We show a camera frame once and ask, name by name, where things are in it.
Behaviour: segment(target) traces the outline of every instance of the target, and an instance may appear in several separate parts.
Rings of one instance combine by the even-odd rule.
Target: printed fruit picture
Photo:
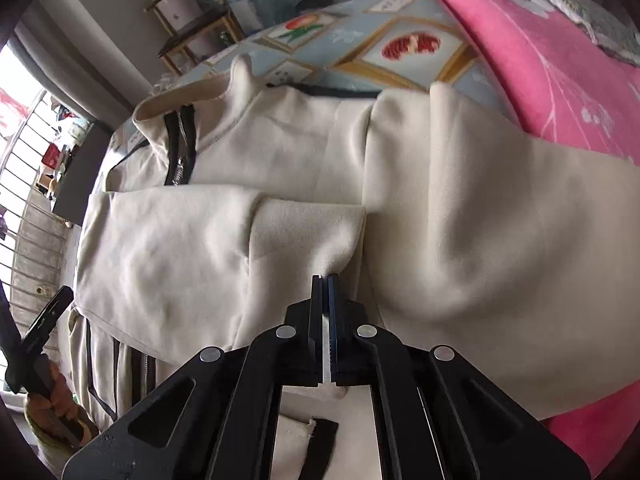
[[[316,23],[317,21],[318,16],[316,14],[304,14],[303,16],[294,18],[290,20],[290,22],[285,23],[284,27],[287,29],[287,32],[279,35],[278,38],[287,38],[287,43],[291,43],[291,41],[301,38],[312,30],[316,30],[316,28],[322,28],[320,23]]]
[[[433,54],[440,48],[440,40],[426,32],[412,32],[403,34],[389,41],[382,48],[382,56],[385,59],[397,61],[404,55]]]

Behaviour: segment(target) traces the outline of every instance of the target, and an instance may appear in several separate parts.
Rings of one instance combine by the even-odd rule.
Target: wall
[[[149,0],[40,0],[80,52],[132,104],[166,72],[158,50],[167,39]]]

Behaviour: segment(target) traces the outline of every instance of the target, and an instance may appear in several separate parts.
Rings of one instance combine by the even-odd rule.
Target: red object
[[[639,68],[608,57],[560,12],[540,16],[519,0],[444,1],[488,57],[526,132],[640,166],[638,128],[628,127],[640,124]],[[548,427],[596,478],[639,421],[640,381]]]
[[[62,111],[62,113],[60,114],[60,117],[58,118],[59,121],[63,121],[68,117],[75,117],[75,115],[73,115],[72,112],[70,112],[69,110],[67,110],[66,108]]]
[[[417,43],[413,52],[410,51],[412,38],[415,38],[414,41]],[[439,48],[440,40],[435,36],[426,32],[412,32],[389,41],[382,49],[382,56],[385,59],[398,60],[403,54],[433,54]]]
[[[23,121],[27,120],[29,115],[29,107],[15,100],[7,92],[0,88],[0,103],[11,108]]]
[[[315,14],[304,14],[303,16],[299,16],[287,22],[284,26],[287,30],[296,30],[297,28],[306,27],[307,25],[311,25],[318,20],[318,17]]]
[[[55,168],[60,158],[60,149],[52,142],[42,156],[42,163],[50,168]]]

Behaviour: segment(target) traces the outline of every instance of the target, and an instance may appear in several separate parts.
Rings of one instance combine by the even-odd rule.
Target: fabric
[[[640,420],[640,382],[588,404],[555,416],[547,429],[576,451],[596,478],[622,448]]]
[[[163,187],[162,115],[191,102],[192,184]],[[123,342],[172,364],[245,344],[337,270],[404,343],[454,346],[538,418],[640,377],[633,164],[526,135],[445,84],[311,98],[265,88],[245,57],[134,120],[150,145],[92,197],[76,286]]]
[[[344,398],[325,399],[323,402],[283,391],[280,409],[285,415],[299,420],[312,416],[339,424],[334,452],[322,480],[382,478],[376,423],[368,386],[351,386]]]
[[[72,356],[73,388],[78,393],[78,401],[86,410],[100,431],[105,431],[113,421],[99,405],[97,397],[110,403],[113,411],[120,415],[131,408],[131,377],[130,354],[131,348],[118,341],[100,327],[92,327],[91,359],[94,361],[95,396],[88,392],[87,384],[90,379],[88,373],[88,353],[86,352],[86,334],[89,322],[76,309],[69,316],[70,345]],[[105,348],[119,345],[118,358],[114,354],[105,355]],[[156,379],[158,384],[168,378],[177,367],[158,361]],[[60,442],[47,436],[33,422],[30,424],[38,439],[41,450],[41,460],[59,478],[66,461],[71,457],[72,450]],[[273,466],[271,478],[273,480],[297,480],[305,462],[309,437],[314,429],[313,422],[305,424],[292,418],[280,415],[276,430],[276,441],[273,452]]]
[[[383,94],[363,267],[384,325],[457,349],[537,418],[636,380],[637,168],[526,136],[444,84]]]
[[[640,164],[640,68],[607,56],[546,0],[444,0],[523,129]]]
[[[315,418],[312,422],[314,430],[298,480],[322,480],[334,451],[339,424],[325,418]]]
[[[76,49],[35,0],[8,41],[12,52],[49,92],[88,120],[116,129],[132,105]]]
[[[360,206],[238,186],[105,192],[84,218],[76,301],[119,341],[181,365],[205,346],[247,346],[281,324],[313,274],[346,268],[363,227]]]

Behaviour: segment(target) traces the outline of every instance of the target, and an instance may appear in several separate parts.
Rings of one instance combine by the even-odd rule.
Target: pink blanket
[[[526,132],[640,165],[640,69],[604,54],[545,0],[444,1],[492,66]],[[548,426],[595,478],[639,420],[640,381]]]

